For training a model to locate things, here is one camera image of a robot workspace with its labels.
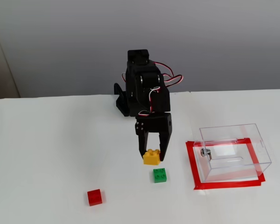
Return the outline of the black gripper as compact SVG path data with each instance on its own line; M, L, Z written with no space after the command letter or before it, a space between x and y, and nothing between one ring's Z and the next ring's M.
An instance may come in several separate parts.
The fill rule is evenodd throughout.
M136 118L135 131L138 136L141 157L147 151L148 133L159 133L160 161L163 161L172 133L171 113L154 113L145 118Z

